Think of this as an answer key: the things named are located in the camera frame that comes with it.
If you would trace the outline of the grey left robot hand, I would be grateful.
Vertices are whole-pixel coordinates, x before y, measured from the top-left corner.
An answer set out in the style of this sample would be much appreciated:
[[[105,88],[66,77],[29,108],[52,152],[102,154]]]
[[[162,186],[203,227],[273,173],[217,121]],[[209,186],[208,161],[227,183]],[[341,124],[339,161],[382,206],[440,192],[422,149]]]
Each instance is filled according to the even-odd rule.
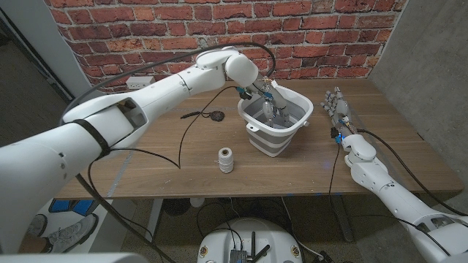
[[[253,86],[265,100],[263,102],[263,113],[267,125],[273,127],[273,122],[277,121],[279,125],[286,126],[290,121],[290,114],[287,109],[286,99],[276,90],[276,81],[269,79],[256,80]]]

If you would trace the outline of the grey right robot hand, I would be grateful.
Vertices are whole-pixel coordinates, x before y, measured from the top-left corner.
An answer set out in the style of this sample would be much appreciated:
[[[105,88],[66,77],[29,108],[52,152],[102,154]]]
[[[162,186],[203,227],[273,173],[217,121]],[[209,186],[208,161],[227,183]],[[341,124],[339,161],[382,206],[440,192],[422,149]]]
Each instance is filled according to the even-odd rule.
[[[325,93],[325,101],[320,106],[331,118],[333,128],[343,137],[356,134],[356,128],[352,124],[351,113],[347,101],[339,87],[334,88],[334,92]]]

